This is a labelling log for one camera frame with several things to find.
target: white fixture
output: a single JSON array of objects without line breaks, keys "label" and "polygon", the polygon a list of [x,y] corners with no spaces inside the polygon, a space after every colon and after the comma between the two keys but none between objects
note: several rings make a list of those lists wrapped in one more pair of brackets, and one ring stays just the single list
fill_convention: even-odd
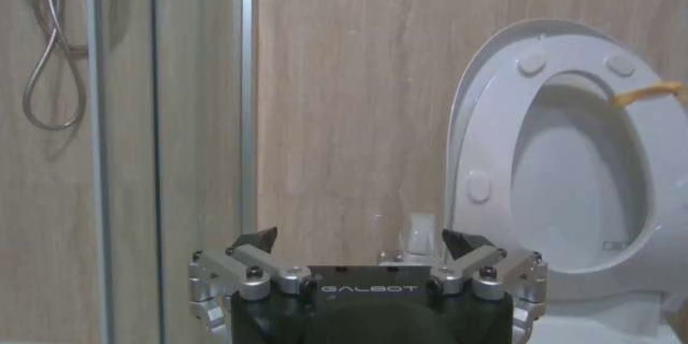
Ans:
[{"label": "white fixture", "polygon": [[600,31],[534,20],[492,37],[458,83],[445,222],[544,255],[534,342],[676,342],[658,306],[688,293],[688,116],[670,95],[609,102],[658,81]]}]

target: toilet seat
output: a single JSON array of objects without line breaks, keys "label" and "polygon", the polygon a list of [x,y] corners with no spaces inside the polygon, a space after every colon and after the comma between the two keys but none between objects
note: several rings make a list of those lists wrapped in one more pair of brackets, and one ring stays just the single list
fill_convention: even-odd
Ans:
[{"label": "toilet seat", "polygon": [[[480,49],[458,83],[452,108],[445,219],[453,229],[482,234],[508,249],[529,247],[513,212],[518,136],[534,100],[556,77],[585,80],[576,89],[601,101],[660,81],[628,49],[570,22],[518,23]],[[618,119],[626,124],[641,161],[646,218],[634,240],[612,258],[590,266],[550,270],[553,300],[630,290],[685,293],[688,117],[674,98],[665,96],[630,104],[618,110]],[[554,189],[565,193],[572,183],[565,179],[560,183]],[[546,259],[546,248],[541,253]]]}]

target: metal bracket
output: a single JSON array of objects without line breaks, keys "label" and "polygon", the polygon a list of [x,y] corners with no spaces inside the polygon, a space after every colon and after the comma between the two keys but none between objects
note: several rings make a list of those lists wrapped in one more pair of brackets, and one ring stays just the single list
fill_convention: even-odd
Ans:
[{"label": "metal bracket", "polygon": [[512,343],[528,342],[534,320],[546,309],[546,263],[533,251],[514,251],[494,266],[473,273],[473,294],[481,300],[500,300],[504,292],[513,296]]},{"label": "metal bracket", "polygon": [[314,282],[308,267],[280,265],[252,245],[232,247],[226,253],[198,251],[189,262],[189,307],[202,320],[217,343],[230,343],[229,300],[238,292],[244,300],[262,300],[270,282],[294,296],[308,296]]},{"label": "metal bracket", "polygon": [[433,266],[429,270],[429,280],[436,282],[438,293],[444,296],[462,291],[462,282],[478,267],[494,264],[502,258],[502,251],[493,246],[481,246],[446,266]]}]

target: screw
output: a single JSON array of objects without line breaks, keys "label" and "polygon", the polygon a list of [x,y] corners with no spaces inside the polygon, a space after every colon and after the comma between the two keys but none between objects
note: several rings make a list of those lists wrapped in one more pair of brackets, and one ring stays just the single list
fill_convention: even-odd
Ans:
[{"label": "screw", "polygon": [[313,301],[314,290],[318,287],[318,283],[312,278],[302,280],[298,285],[298,294],[304,303],[309,304]]},{"label": "screw", "polygon": [[496,269],[492,266],[484,266],[480,268],[480,278],[493,280],[496,279]]},{"label": "screw", "polygon": [[250,266],[246,269],[246,279],[254,280],[262,277],[262,268],[260,266]]},{"label": "screw", "polygon": [[425,288],[428,289],[428,293],[433,297],[441,296],[444,293],[444,286],[437,278],[430,277],[428,282],[425,283]]}]

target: wall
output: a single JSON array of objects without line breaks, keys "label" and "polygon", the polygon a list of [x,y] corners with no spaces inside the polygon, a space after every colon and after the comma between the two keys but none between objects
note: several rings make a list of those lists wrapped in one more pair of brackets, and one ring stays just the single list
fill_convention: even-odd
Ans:
[{"label": "wall", "polygon": [[[21,93],[45,42],[29,0],[0,0],[0,341],[97,341],[97,282],[88,113],[74,131],[36,129]],[[85,0],[66,0],[65,28],[86,42]],[[80,62],[88,79],[86,62]],[[66,63],[37,86],[38,117],[74,108]]]},{"label": "wall", "polygon": [[573,19],[688,81],[688,0],[257,0],[257,220],[305,262],[373,262],[441,212],[452,95],[521,19]]},{"label": "wall", "polygon": [[188,261],[238,230],[240,0],[157,0],[158,156],[166,343],[202,342]]}]

